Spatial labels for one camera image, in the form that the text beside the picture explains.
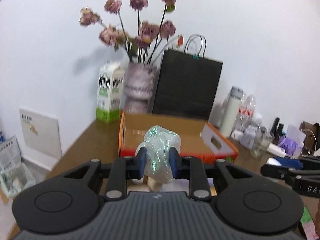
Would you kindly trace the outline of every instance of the brown table top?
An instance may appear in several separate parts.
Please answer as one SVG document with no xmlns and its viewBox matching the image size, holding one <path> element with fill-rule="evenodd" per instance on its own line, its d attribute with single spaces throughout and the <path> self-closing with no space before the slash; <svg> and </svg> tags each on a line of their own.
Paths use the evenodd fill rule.
<svg viewBox="0 0 320 240">
<path fill-rule="evenodd" d="M 111 124 L 94 121 L 70 147 L 47 178 L 52 178 L 91 159 L 100 159 L 102 163 L 113 162 L 118 157 L 119 127 L 120 121 Z M 257 174 L 260 173 L 260 167 L 266 163 L 268 158 L 272 157 L 272 155 L 265 154 L 260 160 L 254 159 L 250 155 L 250 150 L 241 146 L 237 141 L 232 140 L 232 143 L 239 149 L 239 156 L 235 164 Z M 302 196 L 302 199 L 312 218 L 315 219 L 318 200 L 304 196 Z M 15 225 L 9 239 L 13 238 L 19 231 L 18 226 Z"/>
</svg>

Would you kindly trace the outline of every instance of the thermos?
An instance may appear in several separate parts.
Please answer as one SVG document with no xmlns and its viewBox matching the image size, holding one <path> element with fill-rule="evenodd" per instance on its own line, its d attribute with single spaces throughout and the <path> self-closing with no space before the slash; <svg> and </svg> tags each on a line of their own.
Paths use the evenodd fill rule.
<svg viewBox="0 0 320 240">
<path fill-rule="evenodd" d="M 219 130 L 220 133 L 226 138 L 228 138 L 232 132 L 235 119 L 239 113 L 239 106 L 241 104 L 242 95 L 242 89 L 234 86 L 231 88 L 230 96 L 223 114 Z"/>
</svg>

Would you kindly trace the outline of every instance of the white and green carton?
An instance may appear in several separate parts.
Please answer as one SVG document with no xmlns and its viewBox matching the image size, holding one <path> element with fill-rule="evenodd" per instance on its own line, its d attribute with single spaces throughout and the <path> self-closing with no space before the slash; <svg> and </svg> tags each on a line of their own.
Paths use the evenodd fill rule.
<svg viewBox="0 0 320 240">
<path fill-rule="evenodd" d="M 107 63 L 99 70 L 97 119 L 107 123 L 120 118 L 120 99 L 124 69 L 119 62 Z"/>
</svg>

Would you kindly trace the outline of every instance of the orange box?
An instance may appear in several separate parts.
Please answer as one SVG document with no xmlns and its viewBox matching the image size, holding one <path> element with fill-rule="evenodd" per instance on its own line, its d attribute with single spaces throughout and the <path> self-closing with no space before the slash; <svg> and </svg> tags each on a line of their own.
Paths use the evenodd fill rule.
<svg viewBox="0 0 320 240">
<path fill-rule="evenodd" d="M 122 114 L 120 124 L 119 156 L 134 156 L 145 133 L 154 125 L 180 136 L 180 156 L 198 157 L 204 163 L 214 163 L 216 159 L 234 161 L 238 156 L 238 149 L 205 120 L 125 113 Z"/>
</svg>

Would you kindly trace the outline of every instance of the crumpled transparent plastic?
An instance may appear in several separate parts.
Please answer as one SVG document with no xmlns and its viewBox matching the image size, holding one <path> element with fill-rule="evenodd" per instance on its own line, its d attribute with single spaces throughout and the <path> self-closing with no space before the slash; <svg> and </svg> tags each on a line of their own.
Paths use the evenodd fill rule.
<svg viewBox="0 0 320 240">
<path fill-rule="evenodd" d="M 147 162 L 144 174 L 153 178 L 156 182 L 171 183 L 174 181 L 169 163 L 169 149 L 175 147 L 180 152 L 181 138 L 175 132 L 161 126 L 151 127 L 144 136 L 137 150 L 141 147 L 147 149 Z"/>
</svg>

